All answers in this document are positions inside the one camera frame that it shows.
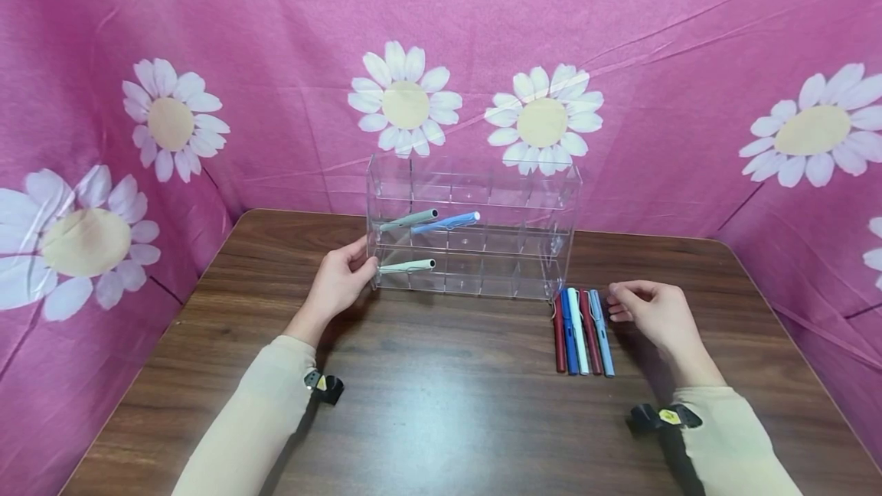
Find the white flower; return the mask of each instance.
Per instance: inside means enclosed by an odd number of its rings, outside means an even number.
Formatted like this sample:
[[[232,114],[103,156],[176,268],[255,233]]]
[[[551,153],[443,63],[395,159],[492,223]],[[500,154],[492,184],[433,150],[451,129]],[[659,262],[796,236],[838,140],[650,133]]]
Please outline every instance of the white flower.
[[[398,41],[385,44],[385,61],[374,53],[362,57],[373,79],[355,77],[349,106],[367,113],[358,121],[365,132],[382,131],[381,149],[395,148],[399,158],[429,154],[429,142],[442,146],[446,140],[441,125],[455,125],[462,107],[462,96],[442,90],[450,79],[446,67],[435,67],[423,74],[426,53],[413,46],[407,54]]]
[[[217,112],[221,101],[205,92],[205,82],[196,73],[180,77],[166,60],[141,60],[135,64],[140,86],[124,80],[122,105],[138,126],[132,134],[141,150],[141,165],[156,160],[156,177],[166,182],[172,169],[182,181],[190,173],[202,172],[199,158],[213,158],[227,140],[230,125],[208,112]]]
[[[882,217],[876,217],[870,221],[870,230],[882,237]],[[864,253],[864,264],[871,269],[882,272],[882,247]],[[882,275],[876,280],[876,287],[882,289]]]
[[[863,64],[848,64],[830,80],[817,73],[799,94],[799,104],[783,100],[772,114],[756,120],[750,131],[759,140],[738,155],[753,158],[742,175],[754,182],[778,175],[793,188],[802,176],[814,187],[830,182],[834,166],[857,177],[867,162],[882,163],[882,106],[869,106],[882,96],[882,74],[864,79]]]
[[[110,185],[108,167],[95,165],[74,189],[48,169],[25,177],[24,192],[0,188],[0,310],[46,298],[47,320],[67,320],[93,289],[110,310],[124,289],[144,286],[160,228],[142,220],[147,198],[133,176]]]
[[[484,113],[484,119],[500,127],[487,142],[508,146],[501,161],[517,165],[522,175],[536,167],[553,175],[573,164],[571,155],[585,155],[588,146],[577,132],[594,132],[603,124],[596,113],[603,94],[586,92],[589,78],[585,70],[565,64],[557,66],[551,81],[541,67],[516,74],[514,95],[493,96],[495,107]]]

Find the right hand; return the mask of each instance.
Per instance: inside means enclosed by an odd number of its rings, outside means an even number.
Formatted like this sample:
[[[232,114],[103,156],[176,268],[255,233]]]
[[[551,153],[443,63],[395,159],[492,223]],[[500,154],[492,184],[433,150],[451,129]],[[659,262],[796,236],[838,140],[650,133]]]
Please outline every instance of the right hand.
[[[607,302],[611,321],[633,321],[664,357],[704,349],[683,289],[677,286],[645,280],[610,283]]]

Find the acrylic compartment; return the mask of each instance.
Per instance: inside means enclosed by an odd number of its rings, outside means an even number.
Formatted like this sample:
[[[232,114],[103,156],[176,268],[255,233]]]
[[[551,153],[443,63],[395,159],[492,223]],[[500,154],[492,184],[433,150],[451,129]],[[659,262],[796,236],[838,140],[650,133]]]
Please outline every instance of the acrylic compartment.
[[[382,266],[435,259],[435,269],[377,275],[375,287],[552,299],[567,280],[581,178],[572,165],[544,175],[480,158],[374,155],[367,167],[367,252]],[[476,224],[413,233],[381,230],[436,208],[439,219],[480,213]]]

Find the pen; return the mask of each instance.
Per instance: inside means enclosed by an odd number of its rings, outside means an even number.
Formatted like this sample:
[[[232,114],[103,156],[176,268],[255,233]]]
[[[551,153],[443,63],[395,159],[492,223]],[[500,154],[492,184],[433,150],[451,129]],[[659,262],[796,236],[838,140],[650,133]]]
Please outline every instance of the pen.
[[[573,318],[573,335],[576,340],[576,355],[579,358],[579,374],[591,374],[588,369],[588,353],[585,352],[585,331],[582,329],[582,312],[579,310],[579,293],[575,288],[567,288],[570,304],[570,317]]]
[[[569,299],[561,295],[561,310],[563,310],[563,337],[567,339],[567,372],[570,375],[579,374],[579,355],[576,353],[576,339],[573,334],[573,317],[570,315]]]
[[[414,226],[414,228],[411,228],[411,233],[422,234],[430,230],[453,230],[454,228],[460,228],[460,226],[474,224],[479,220],[481,220],[481,213],[475,211],[474,213],[465,213],[465,215],[457,215],[456,217],[443,218],[431,224]]]
[[[607,341],[606,322],[603,320],[603,309],[601,308],[601,295],[596,289],[591,289],[591,316],[594,320],[594,328],[597,328],[597,341],[601,346],[601,359],[603,359],[603,374],[607,377],[614,377],[616,371],[612,367],[612,355],[609,352],[609,341]]]
[[[564,313],[560,310],[560,295],[552,304],[554,311],[551,321],[554,323],[554,353],[557,361],[557,372],[567,372],[567,351],[564,350]]]
[[[405,226],[410,226],[411,224],[425,223],[434,220],[437,217],[439,217],[439,211],[436,208],[430,208],[430,210],[420,211],[419,213],[413,213],[406,217],[396,218],[390,223],[381,224],[381,232],[384,233],[384,231],[394,228],[403,228]]]
[[[591,373],[594,375],[603,375],[603,363],[601,362],[601,351],[597,347],[597,328],[594,328],[594,320],[591,315],[591,294],[587,289],[582,292],[579,305],[582,309],[582,318],[585,318],[585,340],[588,345],[588,357],[591,359]]]

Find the dark blue pen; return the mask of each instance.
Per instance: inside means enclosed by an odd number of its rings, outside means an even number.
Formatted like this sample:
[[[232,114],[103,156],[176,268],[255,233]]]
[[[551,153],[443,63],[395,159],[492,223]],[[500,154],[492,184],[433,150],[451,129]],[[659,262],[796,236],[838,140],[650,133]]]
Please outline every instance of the dark blue pen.
[[[573,316],[570,316],[569,299],[561,299],[563,309],[563,338],[567,339],[567,372],[570,375],[579,375],[579,356],[576,355],[576,335],[573,333]]]

